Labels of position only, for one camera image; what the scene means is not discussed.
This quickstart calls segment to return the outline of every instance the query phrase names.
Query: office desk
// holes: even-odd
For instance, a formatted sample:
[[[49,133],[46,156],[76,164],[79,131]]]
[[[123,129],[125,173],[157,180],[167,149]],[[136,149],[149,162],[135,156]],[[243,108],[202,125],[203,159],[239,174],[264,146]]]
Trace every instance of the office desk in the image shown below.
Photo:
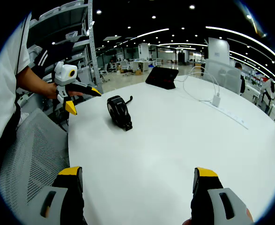
[[[133,69],[133,72],[135,72],[137,70],[139,63],[141,63],[141,71],[142,72],[149,70],[149,61],[131,61],[129,63]]]
[[[89,225],[181,225],[191,217],[197,166],[215,171],[255,221],[268,207],[275,196],[275,123],[221,87],[220,107],[241,117],[246,129],[193,100],[182,84],[175,82],[173,90],[146,83],[124,87],[77,105],[78,115],[70,115],[69,160],[83,169]],[[185,89],[201,99],[214,93],[212,83],[193,77]],[[115,95],[125,101],[133,96],[129,131],[108,113],[107,99]]]
[[[242,96],[256,105],[258,98],[260,96],[260,91],[255,89],[250,84],[246,83],[245,84],[245,92],[242,94]]]

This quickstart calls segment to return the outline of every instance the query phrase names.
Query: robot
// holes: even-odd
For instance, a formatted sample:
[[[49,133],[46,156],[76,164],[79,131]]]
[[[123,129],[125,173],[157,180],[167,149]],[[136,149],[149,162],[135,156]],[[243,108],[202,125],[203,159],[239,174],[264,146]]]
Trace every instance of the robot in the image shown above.
[[[77,111],[71,97],[67,94],[69,90],[92,96],[101,96],[97,89],[79,82],[76,78],[77,66],[64,65],[61,61],[57,63],[52,73],[52,80],[58,85],[56,89],[58,101],[62,103],[66,111],[73,115],[77,115]]]

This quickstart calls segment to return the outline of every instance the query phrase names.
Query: person's arm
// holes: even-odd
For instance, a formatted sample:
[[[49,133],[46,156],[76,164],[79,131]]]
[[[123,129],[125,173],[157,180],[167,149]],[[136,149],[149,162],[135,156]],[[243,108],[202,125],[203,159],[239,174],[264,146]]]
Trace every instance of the person's arm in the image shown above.
[[[16,86],[17,88],[23,88],[47,98],[57,98],[56,94],[56,84],[47,83],[40,79],[29,67],[25,67],[18,75],[16,76]],[[76,91],[69,91],[69,95],[80,95],[83,94]]]

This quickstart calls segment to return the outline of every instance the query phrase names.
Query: black tape measure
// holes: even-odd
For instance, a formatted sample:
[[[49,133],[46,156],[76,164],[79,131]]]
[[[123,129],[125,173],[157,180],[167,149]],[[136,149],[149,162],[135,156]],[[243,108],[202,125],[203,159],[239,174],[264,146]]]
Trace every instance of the black tape measure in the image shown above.
[[[130,100],[125,102],[120,96],[116,95],[107,100],[107,107],[109,114],[113,120],[120,128],[125,128],[125,130],[132,129],[131,116],[129,115],[127,104],[133,99],[130,96]]]

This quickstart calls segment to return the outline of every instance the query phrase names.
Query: gray mesh chair back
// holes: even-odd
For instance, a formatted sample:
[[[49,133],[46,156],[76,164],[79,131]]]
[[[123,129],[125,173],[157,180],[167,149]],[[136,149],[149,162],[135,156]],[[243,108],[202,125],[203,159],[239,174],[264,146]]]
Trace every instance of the gray mesh chair back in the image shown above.
[[[0,171],[0,193],[23,221],[28,203],[67,167],[66,132],[36,109],[20,125],[15,143],[7,150]]]
[[[229,70],[227,71],[225,77],[224,88],[229,89],[230,91],[235,92],[236,94],[240,94],[241,88],[241,79],[240,79],[240,71],[238,70]]]

